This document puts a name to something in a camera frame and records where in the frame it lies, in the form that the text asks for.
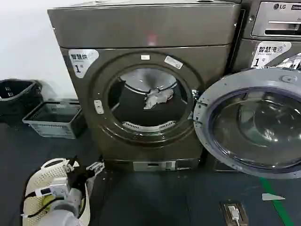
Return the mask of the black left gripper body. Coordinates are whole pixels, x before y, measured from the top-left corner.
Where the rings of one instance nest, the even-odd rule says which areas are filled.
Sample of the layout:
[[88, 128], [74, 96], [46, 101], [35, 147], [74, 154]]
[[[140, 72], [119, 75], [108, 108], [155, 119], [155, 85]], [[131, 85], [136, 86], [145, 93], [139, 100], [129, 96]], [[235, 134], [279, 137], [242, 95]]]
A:
[[70, 188], [82, 189], [85, 187], [86, 181], [91, 177], [86, 177], [85, 175], [86, 167], [79, 166], [79, 170], [67, 174], [68, 185]]

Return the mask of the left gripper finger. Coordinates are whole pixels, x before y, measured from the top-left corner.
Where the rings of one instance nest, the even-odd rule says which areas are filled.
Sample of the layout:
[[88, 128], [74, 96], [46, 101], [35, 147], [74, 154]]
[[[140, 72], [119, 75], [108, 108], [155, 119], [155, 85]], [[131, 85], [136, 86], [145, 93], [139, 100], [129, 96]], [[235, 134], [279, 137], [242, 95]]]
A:
[[78, 160], [79, 159], [76, 155], [68, 160], [68, 162], [63, 166], [66, 174], [70, 174], [79, 170]]
[[99, 173], [101, 173], [104, 168], [105, 168], [104, 162], [102, 161], [94, 162], [90, 166], [86, 167], [85, 175], [86, 177], [95, 177]]

